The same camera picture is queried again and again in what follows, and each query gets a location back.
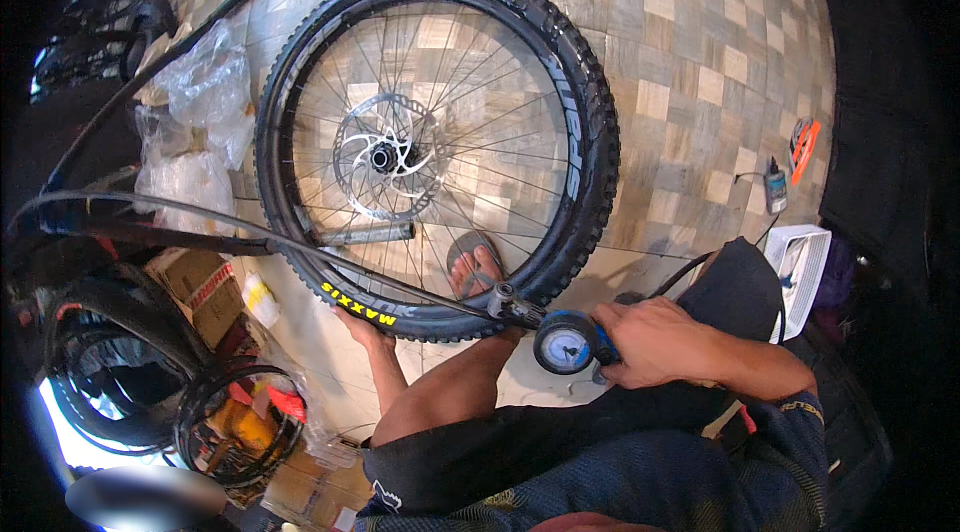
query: hand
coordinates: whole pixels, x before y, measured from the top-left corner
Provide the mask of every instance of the hand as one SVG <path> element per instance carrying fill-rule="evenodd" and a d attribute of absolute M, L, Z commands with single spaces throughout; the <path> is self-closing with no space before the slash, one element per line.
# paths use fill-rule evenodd
<path fill-rule="evenodd" d="M 634 389 L 677 380 L 711 380 L 716 330 L 695 322 L 669 298 L 635 305 L 600 303 L 590 316 L 604 328 L 622 361 L 601 370 L 608 381 Z"/>
<path fill-rule="evenodd" d="M 339 305 L 331 306 L 330 310 L 340 318 L 353 340 L 363 345 L 367 353 L 378 349 L 387 349 L 392 352 L 396 348 L 397 339 L 387 336 L 372 323 L 355 318 Z"/>

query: cardboard box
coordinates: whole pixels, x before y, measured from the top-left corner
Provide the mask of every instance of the cardboard box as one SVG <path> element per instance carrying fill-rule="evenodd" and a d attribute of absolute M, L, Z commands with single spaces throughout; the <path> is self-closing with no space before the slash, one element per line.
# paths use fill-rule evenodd
<path fill-rule="evenodd" d="M 330 470 L 298 450 L 277 469 L 260 504 L 303 530 L 350 532 L 347 523 L 373 495 L 362 460 Z"/>
<path fill-rule="evenodd" d="M 219 252 L 167 249 L 144 270 L 179 301 L 211 350 L 244 310 L 234 268 Z"/>

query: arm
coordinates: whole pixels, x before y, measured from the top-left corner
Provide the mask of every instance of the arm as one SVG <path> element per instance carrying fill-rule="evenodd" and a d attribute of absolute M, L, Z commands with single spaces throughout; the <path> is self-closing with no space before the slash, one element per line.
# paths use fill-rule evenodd
<path fill-rule="evenodd" d="M 351 317 L 340 306 L 330 309 L 346 326 L 353 340 L 366 349 L 369 369 L 373 374 L 373 387 L 380 403 L 380 417 L 383 417 L 394 400 L 407 389 L 407 378 L 403 375 L 401 362 L 397 360 L 397 339 L 382 334 L 370 322 Z"/>
<path fill-rule="evenodd" d="M 786 348 L 695 322 L 669 298 L 631 306 L 601 303 L 591 315 L 623 359 L 604 368 L 603 375 L 625 388 L 715 381 L 762 401 L 805 390 L 816 395 L 813 372 Z"/>

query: knobby tire tread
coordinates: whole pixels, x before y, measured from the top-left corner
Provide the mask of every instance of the knobby tire tread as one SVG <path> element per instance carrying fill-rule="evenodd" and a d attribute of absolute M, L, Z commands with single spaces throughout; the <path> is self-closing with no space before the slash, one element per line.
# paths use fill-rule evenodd
<path fill-rule="evenodd" d="M 309 27 L 311 23 L 317 20 L 321 14 L 328 8 L 330 3 L 335 0 L 324 0 L 321 2 L 317 8 L 312 10 L 302 22 L 296 27 L 293 34 L 287 39 L 287 42 L 284 44 L 283 48 L 280 50 L 279 55 L 276 58 L 270 75 L 267 77 L 267 82 L 265 82 L 262 97 L 263 103 L 260 106 L 259 115 L 261 117 L 265 116 L 266 110 L 268 107 L 272 106 L 267 105 L 268 97 L 270 96 L 271 85 L 279 84 L 282 82 L 279 79 L 276 79 L 275 75 L 278 68 L 288 57 L 288 54 L 296 51 L 297 39 L 301 31 Z M 614 208 L 614 198 L 617 194 L 617 185 L 618 185 L 618 168 L 620 165 L 620 139 L 619 139 L 619 126 L 617 118 L 617 110 L 614 105 L 614 96 L 611 93 L 610 86 L 607 82 L 606 77 L 603 73 L 603 66 L 600 64 L 596 55 L 594 54 L 593 49 L 588 44 L 587 40 L 580 34 L 580 31 L 573 25 L 570 19 L 563 14 L 556 5 L 554 5 L 550 0 L 498 0 L 503 3 L 505 6 L 509 7 L 510 10 L 514 11 L 518 15 L 524 17 L 526 22 L 531 26 L 534 26 L 542 36 L 547 37 L 547 42 L 551 46 L 556 46 L 558 37 L 564 36 L 571 44 L 576 48 L 576 53 L 580 61 L 580 73 L 585 76 L 585 83 L 578 82 L 570 78 L 570 74 L 567 74 L 567 80 L 570 82 L 570 86 L 577 88 L 578 91 L 583 91 L 582 87 L 586 87 L 587 95 L 586 99 L 586 110 L 585 116 L 588 122 L 588 125 L 585 130 L 582 131 L 583 137 L 586 139 L 590 137 L 592 142 L 606 142 L 606 151 L 601 151 L 601 155 L 606 155 L 605 163 L 590 163 L 587 159 L 583 160 L 583 172 L 586 173 L 589 168 L 592 168 L 592 175 L 598 179 L 598 182 L 602 186 L 599 197 L 593 201 L 593 204 L 584 204 L 581 205 L 581 210 L 591 212 L 592 225 L 589 232 L 586 234 L 585 238 L 579 243 L 577 250 L 573 253 L 557 255 L 557 260 L 563 260 L 568 263 L 563 269 L 565 273 L 558 276 L 552 283 L 541 287 L 538 289 L 536 296 L 528 297 L 528 299 L 538 303 L 541 306 L 546 306 L 549 302 L 555 299 L 560 293 L 567 288 L 574 278 L 580 273 L 580 271 L 587 264 L 587 260 L 590 257 L 591 253 L 596 249 L 597 244 L 600 241 L 600 238 L 603 236 L 604 228 L 607 226 L 607 223 L 610 220 L 611 211 Z M 527 13 L 533 11 L 538 15 L 542 15 L 542 22 L 535 23 L 530 18 L 526 17 Z M 564 71 L 569 64 L 564 62 Z M 261 134 L 261 130 L 257 129 L 257 135 Z M 254 151 L 253 155 L 253 167 L 254 172 L 258 173 L 258 151 Z M 272 163 L 267 163 L 264 167 L 273 167 Z M 257 176 L 258 186 L 260 183 L 260 177 Z M 261 207 L 264 210 L 264 215 L 267 221 L 270 223 L 270 226 L 273 227 L 274 217 L 282 217 L 282 214 L 270 213 L 268 206 L 261 202 Z M 294 268 L 297 276 L 309 287 L 315 295 L 323 298 L 324 295 L 317 288 L 316 284 L 311 282 L 301 270 L 301 267 L 295 263 L 289 254 L 284 251 L 284 258 L 290 265 Z M 421 342 L 430 342 L 430 343 L 449 343 L 449 342 L 458 342 L 462 340 L 473 340 L 475 338 L 482 338 L 485 336 L 491 336 L 497 334 L 504 330 L 505 325 L 502 323 L 484 321 L 483 326 L 478 326 L 475 323 L 471 326 L 463 327 L 459 326 L 460 329 L 453 329 L 456 326 L 450 325 L 447 327 L 443 333 L 433 333 L 433 334 L 410 334 L 406 333 L 403 330 L 385 329 L 384 333 L 390 334 L 397 338 L 402 338 L 406 340 L 417 340 Z"/>

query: bicycle wheel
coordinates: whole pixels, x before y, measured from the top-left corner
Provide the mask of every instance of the bicycle wheel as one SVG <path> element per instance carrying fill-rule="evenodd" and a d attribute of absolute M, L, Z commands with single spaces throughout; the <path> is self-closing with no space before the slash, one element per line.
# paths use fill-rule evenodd
<path fill-rule="evenodd" d="M 508 282 L 545 306 L 607 224 L 619 129 L 601 65 L 548 0 L 326 0 L 270 72 L 254 156 L 278 233 L 484 309 L 487 292 L 463 298 L 446 271 L 457 239 L 483 233 Z M 503 328 L 284 253 L 319 297 L 386 334 Z"/>

